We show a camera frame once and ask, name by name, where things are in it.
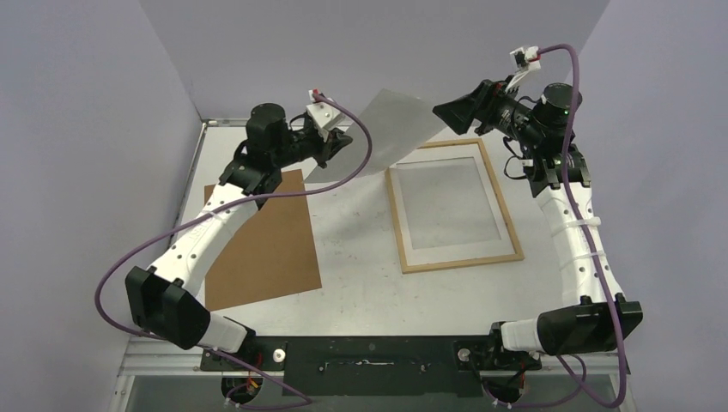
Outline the colourful photo print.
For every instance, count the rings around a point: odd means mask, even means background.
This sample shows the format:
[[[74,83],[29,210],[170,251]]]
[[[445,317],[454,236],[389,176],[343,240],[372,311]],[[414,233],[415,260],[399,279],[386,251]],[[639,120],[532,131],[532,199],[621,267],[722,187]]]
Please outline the colourful photo print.
[[[358,173],[360,177],[384,171],[421,147],[446,125],[433,113],[434,105],[426,100],[382,89],[357,116],[372,138],[372,153]],[[306,177],[307,184],[329,184],[349,176],[364,160],[367,139],[357,124],[345,134],[353,142],[327,162],[327,168],[315,168]]]

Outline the clear acrylic sheet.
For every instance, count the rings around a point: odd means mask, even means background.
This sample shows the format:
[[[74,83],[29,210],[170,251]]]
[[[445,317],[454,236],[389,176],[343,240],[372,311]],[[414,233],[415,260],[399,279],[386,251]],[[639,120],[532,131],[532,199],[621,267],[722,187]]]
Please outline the clear acrylic sheet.
[[[396,175],[415,250],[501,240],[472,157],[401,163]]]

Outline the brown cardboard backing board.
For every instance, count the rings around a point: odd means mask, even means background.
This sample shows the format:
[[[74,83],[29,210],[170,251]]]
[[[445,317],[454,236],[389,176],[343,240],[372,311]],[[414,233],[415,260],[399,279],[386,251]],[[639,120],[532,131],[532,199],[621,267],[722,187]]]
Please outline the brown cardboard backing board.
[[[322,288],[306,197],[268,200],[231,238],[205,278],[211,311]]]

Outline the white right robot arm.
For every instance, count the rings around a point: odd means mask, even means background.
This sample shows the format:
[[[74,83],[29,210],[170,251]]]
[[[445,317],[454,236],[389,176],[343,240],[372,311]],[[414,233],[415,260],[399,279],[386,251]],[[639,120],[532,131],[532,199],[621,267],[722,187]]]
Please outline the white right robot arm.
[[[563,306],[536,318],[494,325],[485,355],[494,367],[509,367],[519,351],[549,355],[588,354],[617,349],[642,321],[637,301],[629,301],[610,269],[600,239],[601,223],[592,204],[592,179],[585,157],[568,130],[572,110],[583,97],[566,83],[551,83],[531,107],[506,82],[482,81],[433,113],[458,135],[479,123],[479,136],[497,130],[521,149],[523,178],[542,210],[561,272]]]

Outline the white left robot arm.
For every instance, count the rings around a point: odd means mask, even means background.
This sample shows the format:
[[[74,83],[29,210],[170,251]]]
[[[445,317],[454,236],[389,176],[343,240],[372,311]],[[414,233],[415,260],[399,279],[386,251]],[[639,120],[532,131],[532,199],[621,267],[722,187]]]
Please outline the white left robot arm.
[[[294,130],[284,109],[264,103],[252,109],[246,139],[237,147],[214,186],[198,222],[180,235],[148,268],[135,267],[124,279],[135,325],[182,349],[195,346],[222,350],[234,369],[248,368],[256,346],[246,338],[253,331],[210,312],[197,299],[215,260],[282,182],[282,170],[313,159],[325,167],[352,139],[338,129],[343,113],[314,102]]]

